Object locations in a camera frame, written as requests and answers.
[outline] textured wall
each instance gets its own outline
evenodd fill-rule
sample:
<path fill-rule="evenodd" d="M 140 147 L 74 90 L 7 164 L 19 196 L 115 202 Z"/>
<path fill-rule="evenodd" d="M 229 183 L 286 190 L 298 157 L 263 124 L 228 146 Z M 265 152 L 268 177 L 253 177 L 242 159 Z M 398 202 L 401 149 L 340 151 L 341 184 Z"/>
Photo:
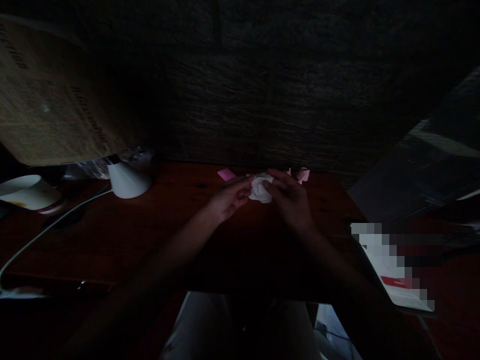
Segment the textured wall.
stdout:
<path fill-rule="evenodd" d="M 476 3 L 4 0 L 0 11 L 78 33 L 165 159 L 309 166 L 348 188 L 479 62 Z"/>

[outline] white cable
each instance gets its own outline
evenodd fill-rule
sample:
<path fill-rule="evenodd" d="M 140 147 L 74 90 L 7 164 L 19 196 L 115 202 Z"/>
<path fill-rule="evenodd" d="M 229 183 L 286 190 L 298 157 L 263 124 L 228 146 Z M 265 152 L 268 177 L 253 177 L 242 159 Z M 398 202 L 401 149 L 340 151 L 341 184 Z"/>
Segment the white cable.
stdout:
<path fill-rule="evenodd" d="M 75 210 L 77 210 L 79 207 L 81 207 L 82 205 L 85 205 L 86 203 L 88 202 L 91 202 L 93 199 L 96 199 L 96 198 L 99 198 L 105 194 L 108 194 L 108 193 L 111 193 L 113 190 L 109 190 L 109 191 L 105 191 L 105 192 L 102 192 L 101 194 L 98 194 L 98 195 L 95 195 L 95 196 L 92 196 L 91 198 L 85 200 L 84 202 L 78 204 L 77 206 L 75 207 L 72 207 L 70 210 L 68 210 L 66 213 L 64 213 L 62 216 L 60 216 L 57 220 L 55 220 L 54 222 L 52 222 L 50 225 L 48 225 L 45 229 L 43 229 L 43 231 L 41 233 L 39 233 L 37 236 L 35 236 L 32 240 L 30 240 L 24 247 L 22 247 L 20 250 L 18 250 L 16 252 L 15 255 L 13 255 L 10 260 L 8 260 L 5 265 L 3 265 L 3 267 L 1 268 L 0 270 L 0 292 L 7 292 L 9 291 L 8 289 L 5 289 L 2 287 L 2 275 L 4 274 L 4 271 L 6 268 L 9 267 L 9 265 L 26 249 L 28 248 L 30 245 L 32 245 L 35 240 L 37 240 L 39 237 L 41 237 L 43 234 L 45 234 L 48 230 L 50 230 L 52 228 L 52 226 L 54 226 L 55 224 L 57 224 L 60 220 L 62 220 L 64 217 L 66 217 L 68 214 L 70 214 L 71 212 L 74 212 Z"/>

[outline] wooden desk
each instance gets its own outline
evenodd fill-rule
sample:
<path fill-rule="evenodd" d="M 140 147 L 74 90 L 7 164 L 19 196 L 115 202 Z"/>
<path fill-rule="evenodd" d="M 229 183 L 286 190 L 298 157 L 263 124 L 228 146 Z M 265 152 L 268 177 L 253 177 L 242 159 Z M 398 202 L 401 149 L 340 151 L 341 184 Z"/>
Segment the wooden desk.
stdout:
<path fill-rule="evenodd" d="M 62 288 L 63 294 L 107 291 L 206 203 L 223 183 L 217 175 L 222 168 L 162 163 L 148 192 L 133 199 L 109 193 L 88 203 L 77 223 L 50 230 L 24 251 L 6 270 L 2 283 L 42 286 L 50 293 Z M 231 169 L 236 174 L 258 172 Z M 108 184 L 104 180 L 71 181 L 60 190 L 73 199 L 69 202 L 73 206 Z M 304 186 L 320 231 L 378 286 L 348 227 L 349 221 L 366 220 L 338 180 L 331 174 L 312 173 Z M 2 220 L 0 264 L 37 235 L 47 219 L 19 209 Z M 185 287 L 328 301 L 321 276 L 312 270 L 275 204 L 258 201 L 249 201 L 218 228 L 192 264 Z"/>

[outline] pink paper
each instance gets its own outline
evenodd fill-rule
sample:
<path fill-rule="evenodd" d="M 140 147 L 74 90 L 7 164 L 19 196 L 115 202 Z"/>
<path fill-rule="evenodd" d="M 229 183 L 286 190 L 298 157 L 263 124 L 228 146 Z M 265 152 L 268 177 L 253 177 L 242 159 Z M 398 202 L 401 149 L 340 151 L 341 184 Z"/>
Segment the pink paper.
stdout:
<path fill-rule="evenodd" d="M 223 179 L 223 181 L 227 182 L 229 180 L 235 179 L 237 175 L 235 175 L 228 167 L 224 168 L 217 172 L 218 175 Z"/>
<path fill-rule="evenodd" d="M 298 172 L 296 178 L 298 179 L 298 183 L 302 184 L 302 182 L 307 181 L 310 176 L 310 170 L 306 167 L 302 167 Z"/>
<path fill-rule="evenodd" d="M 288 175 L 292 176 L 292 169 L 289 168 L 288 171 L 285 171 Z M 296 173 L 296 180 L 299 184 L 302 184 L 304 181 L 307 181 L 310 176 L 310 170 L 306 167 L 300 168 L 300 171 Z"/>

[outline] leg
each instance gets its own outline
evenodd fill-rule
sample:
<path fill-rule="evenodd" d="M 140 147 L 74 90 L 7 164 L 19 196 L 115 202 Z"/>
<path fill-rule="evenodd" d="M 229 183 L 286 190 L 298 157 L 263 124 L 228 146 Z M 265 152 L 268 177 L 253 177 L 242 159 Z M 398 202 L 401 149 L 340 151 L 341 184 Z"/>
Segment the leg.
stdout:
<path fill-rule="evenodd" d="M 304 302 L 272 302 L 258 329 L 255 358 L 320 359 Z"/>
<path fill-rule="evenodd" d="M 238 359 L 238 343 L 226 296 L 189 292 L 160 359 Z"/>

